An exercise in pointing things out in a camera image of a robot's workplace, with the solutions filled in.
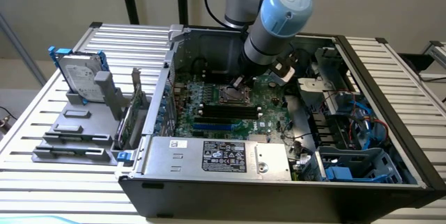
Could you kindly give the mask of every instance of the hard drive label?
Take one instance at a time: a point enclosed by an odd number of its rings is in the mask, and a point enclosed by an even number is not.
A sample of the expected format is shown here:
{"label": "hard drive label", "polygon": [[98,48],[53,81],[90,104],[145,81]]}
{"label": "hard drive label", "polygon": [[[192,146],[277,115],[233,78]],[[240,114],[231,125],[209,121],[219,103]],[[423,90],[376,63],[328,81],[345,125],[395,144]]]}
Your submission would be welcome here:
{"label": "hard drive label", "polygon": [[86,66],[66,65],[68,78],[78,95],[88,101],[102,102],[100,86],[94,84],[94,72]]}
{"label": "hard drive label", "polygon": [[201,169],[205,172],[245,173],[243,142],[204,142]]}

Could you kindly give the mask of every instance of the motherboard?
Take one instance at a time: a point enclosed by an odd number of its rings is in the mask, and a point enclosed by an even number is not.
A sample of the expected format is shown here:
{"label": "motherboard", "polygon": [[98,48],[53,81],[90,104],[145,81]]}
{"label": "motherboard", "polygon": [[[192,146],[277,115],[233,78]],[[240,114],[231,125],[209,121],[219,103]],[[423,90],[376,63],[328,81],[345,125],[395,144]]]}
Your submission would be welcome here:
{"label": "motherboard", "polygon": [[173,88],[176,137],[253,140],[281,143],[289,121],[283,88],[268,75],[237,90],[209,83],[197,75],[179,74]]}

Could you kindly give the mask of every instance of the blue ram slot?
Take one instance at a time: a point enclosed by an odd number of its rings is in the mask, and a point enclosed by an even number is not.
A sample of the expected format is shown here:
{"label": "blue ram slot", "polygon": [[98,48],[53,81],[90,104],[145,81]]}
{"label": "blue ram slot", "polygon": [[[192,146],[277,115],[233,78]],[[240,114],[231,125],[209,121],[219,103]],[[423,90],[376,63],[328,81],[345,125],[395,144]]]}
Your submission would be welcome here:
{"label": "blue ram slot", "polygon": [[232,126],[231,125],[213,125],[213,124],[193,124],[193,129],[197,130],[215,130],[215,131],[231,131]]}

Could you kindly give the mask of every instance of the green circuit board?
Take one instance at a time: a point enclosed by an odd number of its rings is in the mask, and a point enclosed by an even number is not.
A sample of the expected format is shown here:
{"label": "green circuit board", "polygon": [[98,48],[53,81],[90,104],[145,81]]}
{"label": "green circuit board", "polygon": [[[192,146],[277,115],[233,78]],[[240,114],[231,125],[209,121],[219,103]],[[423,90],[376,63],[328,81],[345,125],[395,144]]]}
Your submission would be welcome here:
{"label": "green circuit board", "polygon": [[117,140],[118,148],[122,148],[125,143],[130,139],[134,122],[137,119],[137,112],[138,112],[141,102],[142,102],[141,98],[142,98],[141,87],[140,87],[140,84],[137,84],[129,106],[125,110],[125,116],[122,120],[120,121],[117,133],[114,136],[114,139]]}
{"label": "green circuit board", "polygon": [[[280,127],[289,117],[283,101],[283,88],[268,75],[256,78],[253,85],[235,90],[229,85],[204,83],[200,77],[179,74],[174,83],[174,101],[177,107],[176,137],[201,137],[219,139],[264,140],[280,143]],[[231,107],[255,107],[261,114],[255,119],[231,119],[229,130],[193,128],[195,118],[200,118],[200,106],[224,105]]]}

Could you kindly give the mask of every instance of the power supply label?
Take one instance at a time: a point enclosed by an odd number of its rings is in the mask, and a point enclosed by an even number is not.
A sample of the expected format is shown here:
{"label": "power supply label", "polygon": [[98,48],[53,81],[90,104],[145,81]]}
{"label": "power supply label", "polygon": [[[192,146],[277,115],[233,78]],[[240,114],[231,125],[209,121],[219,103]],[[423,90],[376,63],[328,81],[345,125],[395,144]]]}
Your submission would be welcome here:
{"label": "power supply label", "polygon": [[244,143],[204,142],[201,169],[207,172],[245,173]]}

